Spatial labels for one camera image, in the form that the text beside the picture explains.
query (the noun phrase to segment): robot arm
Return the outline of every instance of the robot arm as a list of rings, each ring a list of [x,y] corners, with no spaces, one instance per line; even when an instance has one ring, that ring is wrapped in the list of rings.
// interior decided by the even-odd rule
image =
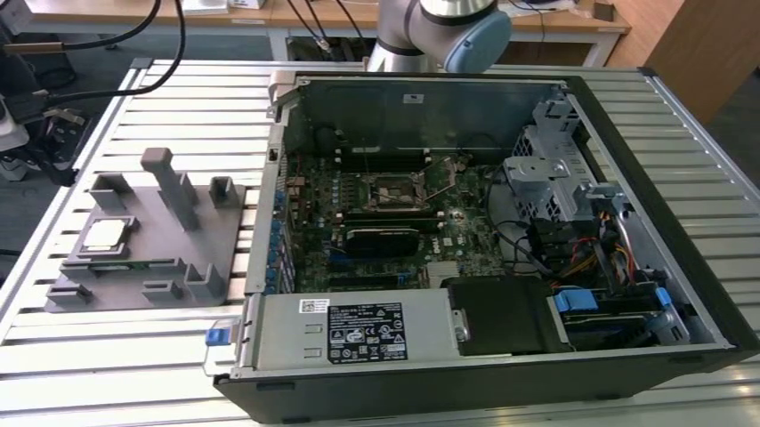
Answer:
[[[497,0],[384,0],[371,71],[483,73],[508,46]]]

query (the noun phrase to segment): aluminum extrusion table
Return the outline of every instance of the aluminum extrusion table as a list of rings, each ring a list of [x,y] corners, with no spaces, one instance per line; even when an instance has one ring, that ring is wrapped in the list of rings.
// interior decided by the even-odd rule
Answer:
[[[122,88],[150,85],[170,61],[127,72]],[[258,425],[212,386],[206,370],[233,362],[230,347],[208,355],[205,332],[241,313],[258,185],[270,132],[268,84],[277,69],[357,70],[356,64],[185,61],[166,87],[117,99],[3,289],[0,425]],[[627,138],[755,331],[760,331],[760,194],[656,77],[632,69],[499,67],[495,73],[576,74]],[[133,185],[146,147],[169,147],[196,182],[229,174],[249,190],[229,305],[202,309],[49,314],[59,276],[94,202],[98,172]],[[603,165],[607,176],[612,171]],[[345,425],[760,425],[760,358],[690,375],[632,399],[465,411],[342,422]],[[338,425],[342,423],[320,423]]]

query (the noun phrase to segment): blue latch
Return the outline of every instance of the blue latch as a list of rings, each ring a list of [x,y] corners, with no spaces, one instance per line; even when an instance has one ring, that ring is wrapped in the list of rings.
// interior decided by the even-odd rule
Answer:
[[[230,345],[232,327],[213,328],[206,331],[206,345],[216,347],[220,345]]]
[[[567,289],[555,295],[560,313],[566,311],[599,310],[596,298],[588,289]]]
[[[658,299],[660,300],[660,304],[663,304],[663,307],[668,307],[674,303],[674,300],[671,300],[670,298],[668,289],[666,289],[664,287],[659,287],[656,289],[655,295],[658,296]]]

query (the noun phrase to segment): warning label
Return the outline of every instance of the warning label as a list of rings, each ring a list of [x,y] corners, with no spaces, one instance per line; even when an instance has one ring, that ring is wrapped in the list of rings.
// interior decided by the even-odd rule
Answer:
[[[407,360],[403,304],[332,305],[328,348],[333,364]]]

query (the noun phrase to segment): wooden table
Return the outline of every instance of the wooden table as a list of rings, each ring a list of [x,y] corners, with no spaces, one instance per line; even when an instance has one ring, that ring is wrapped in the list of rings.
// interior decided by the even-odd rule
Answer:
[[[379,6],[377,0],[353,0],[357,3],[346,3],[346,7],[354,17],[362,34],[376,37],[379,26]],[[316,21],[305,5],[304,0],[294,0],[296,8],[305,17],[312,29],[318,32]],[[338,7],[336,1],[318,0],[313,2],[316,14],[320,17],[322,26],[329,36],[357,36],[354,28],[350,26],[346,14]],[[547,43],[574,43],[591,44],[594,47],[586,56],[584,65],[587,67],[602,67],[607,63],[618,43],[619,37],[626,34],[631,27],[620,16],[615,22],[607,22],[591,18],[584,18],[571,12],[545,12],[544,13],[545,34],[541,28],[541,17],[537,14],[512,18],[512,38],[515,42],[547,42]],[[286,0],[274,0],[273,15],[270,17],[270,38],[273,45],[286,44],[290,36],[310,36],[298,20],[296,13]]]
[[[25,3],[25,0],[10,0]],[[150,33],[175,34],[174,1],[165,4]],[[117,34],[126,31],[147,15],[153,0],[27,0],[27,13],[17,17],[17,27],[26,32]],[[306,22],[316,23],[304,0],[294,0]],[[357,36],[346,14],[333,0],[317,0],[316,12],[329,36]],[[379,6],[346,4],[364,28],[365,36],[377,36]],[[310,36],[297,19],[286,0],[269,0],[261,10],[230,9],[230,14],[188,16],[189,33],[204,35],[269,36],[274,60],[288,60],[288,39]],[[594,47],[586,57],[586,66],[606,65],[618,38],[631,27],[622,18],[615,22],[587,19],[570,12],[545,12],[544,29],[539,15],[513,18],[512,40],[516,42],[576,43]]]

